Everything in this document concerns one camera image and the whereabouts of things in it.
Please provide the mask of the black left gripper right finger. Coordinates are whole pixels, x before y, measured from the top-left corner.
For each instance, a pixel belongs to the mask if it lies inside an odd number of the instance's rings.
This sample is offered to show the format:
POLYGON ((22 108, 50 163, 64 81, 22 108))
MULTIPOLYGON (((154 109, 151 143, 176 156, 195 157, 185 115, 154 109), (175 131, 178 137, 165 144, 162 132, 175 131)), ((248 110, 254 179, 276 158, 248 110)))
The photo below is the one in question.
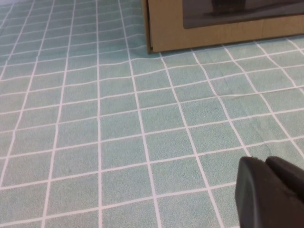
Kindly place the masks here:
POLYGON ((300 199, 304 201, 304 170, 298 166, 277 156, 270 156, 266 159, 266 164, 276 174, 276 176, 292 190, 300 199))

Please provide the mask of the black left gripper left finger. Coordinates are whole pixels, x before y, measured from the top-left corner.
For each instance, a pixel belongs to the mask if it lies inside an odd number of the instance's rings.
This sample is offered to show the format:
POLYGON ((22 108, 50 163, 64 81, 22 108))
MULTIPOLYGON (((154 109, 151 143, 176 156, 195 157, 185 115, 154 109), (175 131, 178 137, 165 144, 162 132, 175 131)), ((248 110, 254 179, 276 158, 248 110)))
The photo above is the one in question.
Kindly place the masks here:
POLYGON ((304 226, 304 202, 258 158, 239 160, 235 202, 242 228, 304 226))

